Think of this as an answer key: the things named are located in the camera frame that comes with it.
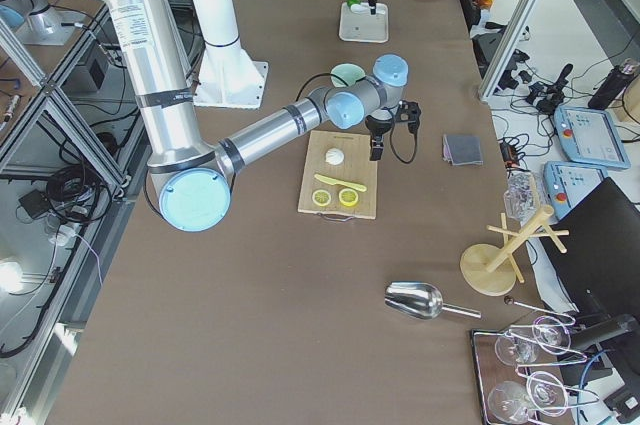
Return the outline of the white plastic spoon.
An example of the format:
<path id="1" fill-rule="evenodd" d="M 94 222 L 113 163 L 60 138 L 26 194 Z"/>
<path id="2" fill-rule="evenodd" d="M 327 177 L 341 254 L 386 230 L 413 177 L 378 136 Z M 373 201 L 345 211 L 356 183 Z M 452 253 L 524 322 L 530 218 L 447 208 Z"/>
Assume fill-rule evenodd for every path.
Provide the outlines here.
<path id="1" fill-rule="evenodd" d="M 371 14 L 371 7 L 368 3 L 352 3 L 349 5 L 349 10 L 355 14 Z"/>

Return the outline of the wooden cutting board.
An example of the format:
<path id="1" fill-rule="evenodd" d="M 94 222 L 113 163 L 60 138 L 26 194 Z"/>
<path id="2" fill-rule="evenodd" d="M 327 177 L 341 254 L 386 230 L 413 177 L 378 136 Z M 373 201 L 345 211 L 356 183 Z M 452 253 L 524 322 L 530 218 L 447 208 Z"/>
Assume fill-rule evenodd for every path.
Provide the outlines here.
<path id="1" fill-rule="evenodd" d="M 332 166 L 325 162 L 325 153 L 332 147 L 339 148 L 344 152 L 345 160 L 341 165 Z M 307 214 L 375 219 L 378 162 L 369 160 L 369 152 L 368 135 L 312 131 L 307 147 L 297 210 Z M 339 203 L 338 193 L 344 186 L 321 183 L 314 178 L 315 173 L 364 184 L 368 190 L 359 192 L 360 201 L 355 207 L 343 207 Z M 312 202 L 311 195 L 316 189 L 326 189 L 331 193 L 332 201 L 329 206 L 318 207 Z"/>

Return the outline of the cream rectangular tray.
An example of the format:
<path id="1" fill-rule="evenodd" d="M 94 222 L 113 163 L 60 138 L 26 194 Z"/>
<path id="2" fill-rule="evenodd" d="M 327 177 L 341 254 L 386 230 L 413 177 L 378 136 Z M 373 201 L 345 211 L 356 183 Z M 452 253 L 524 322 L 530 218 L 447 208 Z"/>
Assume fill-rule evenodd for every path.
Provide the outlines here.
<path id="1" fill-rule="evenodd" d="M 384 3 L 372 14 L 355 14 L 346 2 L 341 4 L 338 36 L 347 42 L 385 43 L 389 39 L 389 13 Z"/>

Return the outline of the right lemon slice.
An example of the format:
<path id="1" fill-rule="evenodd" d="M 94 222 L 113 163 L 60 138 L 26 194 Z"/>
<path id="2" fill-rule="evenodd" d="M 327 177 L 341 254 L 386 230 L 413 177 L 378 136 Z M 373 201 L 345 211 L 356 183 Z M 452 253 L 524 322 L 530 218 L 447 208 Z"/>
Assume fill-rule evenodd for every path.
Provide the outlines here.
<path id="1" fill-rule="evenodd" d="M 360 201 L 360 193 L 352 187 L 343 187 L 338 193 L 339 203 L 343 207 L 355 207 Z"/>

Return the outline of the lemon slice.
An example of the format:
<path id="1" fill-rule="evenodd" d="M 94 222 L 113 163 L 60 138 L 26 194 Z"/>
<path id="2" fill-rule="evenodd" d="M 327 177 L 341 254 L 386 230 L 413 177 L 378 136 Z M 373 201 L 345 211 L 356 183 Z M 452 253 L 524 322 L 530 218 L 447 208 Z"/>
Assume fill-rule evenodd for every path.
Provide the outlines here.
<path id="1" fill-rule="evenodd" d="M 312 202 L 318 207 L 327 207 L 331 204 L 332 195 L 326 189 L 316 189 L 311 195 Z"/>
<path id="2" fill-rule="evenodd" d="M 343 187 L 338 193 L 339 203 L 343 207 L 355 207 L 360 201 L 360 193 L 352 187 Z"/>

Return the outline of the yellow plastic knife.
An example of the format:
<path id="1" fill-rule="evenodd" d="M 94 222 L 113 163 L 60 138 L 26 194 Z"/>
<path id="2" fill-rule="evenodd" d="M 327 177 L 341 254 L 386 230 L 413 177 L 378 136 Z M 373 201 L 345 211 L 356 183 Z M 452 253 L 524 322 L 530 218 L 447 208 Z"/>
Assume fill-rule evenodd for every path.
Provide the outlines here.
<path id="1" fill-rule="evenodd" d="M 327 184 L 327 185 L 333 185 L 333 186 L 344 186 L 347 188 L 351 188 L 354 189 L 358 192 L 366 192 L 368 190 L 367 186 L 364 184 L 360 184 L 360 183 L 356 183 L 356 182 L 350 182 L 347 180 L 342 180 L 342 179 L 337 179 L 337 178 L 333 178 L 333 177 L 329 177 L 326 175 L 322 175 L 319 173 L 315 173 L 314 174 L 314 178 L 316 180 L 318 180 L 321 183 Z"/>

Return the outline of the metal scoop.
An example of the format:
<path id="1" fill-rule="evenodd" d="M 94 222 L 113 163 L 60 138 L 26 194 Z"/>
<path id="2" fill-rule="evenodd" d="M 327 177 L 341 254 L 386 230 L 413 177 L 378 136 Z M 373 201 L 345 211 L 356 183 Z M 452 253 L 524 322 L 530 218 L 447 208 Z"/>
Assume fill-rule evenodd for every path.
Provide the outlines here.
<path id="1" fill-rule="evenodd" d="M 441 291 L 425 282 L 392 282 L 386 288 L 384 300 L 391 308 L 422 320 L 437 318 L 442 312 L 482 318 L 478 310 L 445 303 Z"/>

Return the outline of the lower teach pendant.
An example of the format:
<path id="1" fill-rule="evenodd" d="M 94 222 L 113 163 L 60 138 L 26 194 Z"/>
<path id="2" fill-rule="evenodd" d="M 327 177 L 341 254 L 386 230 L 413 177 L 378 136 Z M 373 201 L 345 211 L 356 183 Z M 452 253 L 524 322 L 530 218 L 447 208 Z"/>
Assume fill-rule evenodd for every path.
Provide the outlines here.
<path id="1" fill-rule="evenodd" d="M 556 218 L 566 216 L 607 177 L 600 165 L 548 161 L 543 178 Z"/>

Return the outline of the upper teach pendant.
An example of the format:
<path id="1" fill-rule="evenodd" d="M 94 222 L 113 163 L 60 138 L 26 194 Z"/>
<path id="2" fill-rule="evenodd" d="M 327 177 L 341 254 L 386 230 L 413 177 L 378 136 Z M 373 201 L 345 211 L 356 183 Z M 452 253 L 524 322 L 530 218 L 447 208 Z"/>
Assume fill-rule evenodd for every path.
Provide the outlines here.
<path id="1" fill-rule="evenodd" d="M 631 167 L 606 111 L 561 105 L 553 119 L 561 148 L 570 161 L 619 170 Z"/>

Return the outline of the wine glass upper left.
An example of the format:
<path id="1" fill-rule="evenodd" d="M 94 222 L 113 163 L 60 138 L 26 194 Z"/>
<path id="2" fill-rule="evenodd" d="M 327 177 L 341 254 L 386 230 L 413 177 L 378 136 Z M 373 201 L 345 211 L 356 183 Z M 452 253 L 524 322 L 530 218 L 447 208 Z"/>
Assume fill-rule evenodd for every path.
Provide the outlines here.
<path id="1" fill-rule="evenodd" d="M 503 364 L 517 366 L 535 363 L 540 347 L 530 332 L 516 329 L 499 335 L 494 351 Z"/>

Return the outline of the black water bottle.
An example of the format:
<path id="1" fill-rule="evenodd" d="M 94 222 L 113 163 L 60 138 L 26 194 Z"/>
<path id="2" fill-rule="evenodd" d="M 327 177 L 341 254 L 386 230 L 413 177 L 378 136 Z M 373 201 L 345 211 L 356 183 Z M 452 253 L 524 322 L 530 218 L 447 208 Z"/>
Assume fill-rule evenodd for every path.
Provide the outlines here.
<path id="1" fill-rule="evenodd" d="M 605 110 L 635 79 L 638 72 L 639 62 L 632 58 L 627 58 L 621 64 L 614 66 L 590 98 L 587 106 L 590 109 Z"/>

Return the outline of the black monitor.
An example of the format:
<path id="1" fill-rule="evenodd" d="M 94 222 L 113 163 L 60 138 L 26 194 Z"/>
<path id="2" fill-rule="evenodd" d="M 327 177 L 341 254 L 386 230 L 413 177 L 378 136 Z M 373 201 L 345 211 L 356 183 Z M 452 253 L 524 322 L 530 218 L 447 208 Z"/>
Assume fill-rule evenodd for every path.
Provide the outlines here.
<path id="1" fill-rule="evenodd" d="M 639 315 L 639 210 L 607 178 L 557 224 L 570 235 L 544 248 L 582 312 Z"/>

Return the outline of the wine glass upper right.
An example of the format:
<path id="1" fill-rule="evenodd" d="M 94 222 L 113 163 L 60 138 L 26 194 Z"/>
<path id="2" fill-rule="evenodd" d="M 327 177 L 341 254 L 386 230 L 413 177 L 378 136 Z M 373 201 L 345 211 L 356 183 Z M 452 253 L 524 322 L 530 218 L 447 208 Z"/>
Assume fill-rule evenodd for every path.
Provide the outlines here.
<path id="1" fill-rule="evenodd" d="M 532 324 L 532 333 L 536 343 L 552 355 L 566 354 L 571 346 L 570 332 L 557 318 L 540 316 Z"/>

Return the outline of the wine glass lower left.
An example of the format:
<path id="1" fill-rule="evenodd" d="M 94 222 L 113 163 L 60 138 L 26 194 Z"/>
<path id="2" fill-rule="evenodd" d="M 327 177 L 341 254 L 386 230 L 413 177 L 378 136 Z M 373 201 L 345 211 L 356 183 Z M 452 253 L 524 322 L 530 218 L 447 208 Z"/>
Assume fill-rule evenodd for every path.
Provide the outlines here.
<path id="1" fill-rule="evenodd" d="M 506 424 L 525 424 L 529 421 L 531 404 L 525 387 L 514 381 L 497 384 L 489 393 L 488 407 L 492 414 Z"/>

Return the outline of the wine glass lower right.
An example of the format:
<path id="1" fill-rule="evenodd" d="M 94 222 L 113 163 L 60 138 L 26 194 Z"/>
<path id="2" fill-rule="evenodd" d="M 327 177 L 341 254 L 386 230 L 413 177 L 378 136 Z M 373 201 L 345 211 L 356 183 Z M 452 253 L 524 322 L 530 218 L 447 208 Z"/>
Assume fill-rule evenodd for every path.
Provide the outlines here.
<path id="1" fill-rule="evenodd" d="M 562 382 L 550 372 L 536 371 L 529 375 L 526 390 L 534 409 L 549 417 L 559 417 L 568 408 L 568 395 Z"/>

